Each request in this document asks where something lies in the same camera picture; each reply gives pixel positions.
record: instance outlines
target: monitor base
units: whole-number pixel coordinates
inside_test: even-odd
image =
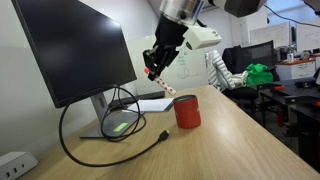
[[[138,120],[138,113],[115,112],[106,117],[102,130],[109,137],[119,137]],[[80,135],[80,138],[104,138],[101,133],[101,124],[89,129]]]

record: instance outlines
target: chair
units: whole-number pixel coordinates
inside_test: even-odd
[[[275,71],[276,58],[273,41],[243,48],[239,46],[227,48],[223,52],[222,59],[232,74],[242,73],[250,64],[260,63],[268,67],[267,70],[273,74],[274,81],[279,80],[279,76]],[[231,99],[249,101],[250,114],[253,115],[255,113],[255,100],[258,98],[258,91],[250,87],[242,87],[226,90],[223,93]]]

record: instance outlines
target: black cable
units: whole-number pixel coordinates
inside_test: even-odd
[[[110,136],[106,135],[106,134],[104,133],[104,131],[103,131],[104,120],[106,119],[106,117],[107,117],[108,115],[110,115],[110,114],[112,113],[112,112],[109,111],[109,110],[110,110],[110,107],[108,106],[108,108],[107,108],[107,110],[106,110],[106,112],[105,112],[105,114],[104,114],[104,116],[103,116],[103,118],[102,118],[102,122],[101,122],[101,126],[100,126],[100,128],[101,128],[101,133],[102,133],[102,135],[103,135],[104,138],[106,138],[107,140],[109,140],[109,141],[111,141],[111,142],[120,142],[120,141],[123,141],[123,140],[127,139],[129,136],[135,134],[136,132],[140,131],[140,130],[146,125],[147,121],[146,121],[145,117],[143,116],[144,124],[142,125],[142,127],[141,127],[140,129],[138,129],[138,130],[136,131],[136,129],[137,129],[138,125],[139,125],[139,122],[140,122],[140,118],[142,117],[142,114],[140,113],[139,104],[137,103],[137,99],[133,96],[133,94],[131,94],[131,93],[130,93],[129,91],[127,91],[126,89],[123,89],[123,88],[121,88],[121,87],[117,87],[117,88],[115,88],[115,89],[118,89],[118,99],[119,99],[119,102],[120,102],[120,104],[121,104],[122,107],[124,107],[124,104],[121,102],[120,89],[123,90],[123,91],[125,91],[126,93],[128,93],[128,94],[134,99],[134,101],[136,102],[137,107],[138,107],[138,112],[132,111],[132,110],[128,110],[128,111],[132,111],[132,112],[135,112],[135,113],[138,114],[138,118],[137,118],[137,120],[136,120],[136,122],[135,122],[135,126],[134,126],[134,128],[132,129],[132,131],[131,131],[130,133],[126,134],[126,135],[121,135],[121,136],[118,136],[118,137],[110,137]]]
[[[267,5],[264,5],[266,8],[268,8],[273,14],[275,14],[276,16],[282,18],[282,19],[286,19],[286,20],[289,20],[289,21],[293,21],[297,24],[302,24],[302,25],[307,25],[307,26],[314,26],[314,27],[320,27],[318,25],[314,25],[314,24],[309,24],[309,23],[302,23],[302,22],[299,22],[299,21],[296,21],[296,20],[293,20],[293,19],[290,19],[290,18],[286,18],[286,17],[283,17],[283,16],[280,16],[279,14],[277,14],[276,12],[274,12],[271,8],[269,8]]]
[[[116,91],[117,91],[117,88],[114,88],[114,91],[113,91],[113,95],[112,95],[112,98],[111,98],[111,102],[114,100],[114,98],[116,97]]]
[[[86,162],[82,162],[80,161],[79,159],[77,159],[76,157],[74,157],[70,151],[68,150],[68,148],[66,147],[65,145],[65,142],[64,142],[64,138],[63,138],[63,134],[62,134],[62,125],[63,125],[63,119],[64,119],[64,116],[68,110],[68,108],[70,107],[70,105],[72,103],[74,103],[77,98],[79,98],[82,94],[84,93],[88,93],[88,92],[91,92],[91,91],[96,91],[98,89],[102,89],[102,90],[106,90],[108,88],[110,88],[111,86],[101,86],[101,87],[97,87],[97,88],[93,88],[91,90],[88,90],[88,91],[83,91],[81,93],[79,93],[78,95],[74,96],[68,103],[67,105],[65,106],[65,108],[63,109],[63,112],[61,114],[61,117],[60,117],[60,121],[59,121],[59,140],[60,140],[60,144],[64,150],[64,152],[68,155],[68,157],[70,159],[72,159],[74,162],[80,164],[80,165],[83,165],[83,166],[87,166],[87,167],[108,167],[108,166],[114,166],[114,165],[118,165],[118,164],[121,164],[121,163],[124,163],[124,162],[127,162],[127,161],[130,161],[132,159],[135,159],[139,156],[141,156],[142,154],[146,153],[147,151],[149,151],[151,148],[153,148],[155,145],[157,145],[158,143],[162,142],[162,141],[165,141],[168,136],[169,136],[169,132],[167,131],[163,131],[160,135],[159,135],[159,138],[156,142],[154,142],[152,145],[150,145],[148,148],[146,148],[145,150],[139,152],[138,154],[132,156],[132,157],[129,157],[127,159],[124,159],[124,160],[120,160],[120,161],[117,161],[117,162],[112,162],[112,163],[107,163],[107,164],[90,164],[90,163],[86,163]],[[131,96],[132,94],[130,92],[128,92],[127,90],[121,88],[121,87],[114,87],[112,86],[112,88],[118,88],[118,89],[121,89],[121,90],[124,90],[126,91],[127,93],[129,93]],[[137,106],[138,106],[138,115],[140,117],[140,108],[139,108],[139,105],[137,103]]]
[[[207,27],[207,25],[203,24],[199,19],[197,19],[197,23],[200,25],[200,27]]]

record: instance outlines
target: electrical outlet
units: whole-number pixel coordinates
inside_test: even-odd
[[[13,180],[22,176],[38,164],[28,152],[10,152],[0,157],[0,179]]]

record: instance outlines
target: red cylinder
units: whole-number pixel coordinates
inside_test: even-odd
[[[180,128],[194,128],[201,124],[198,99],[195,95],[175,98],[173,107]]]

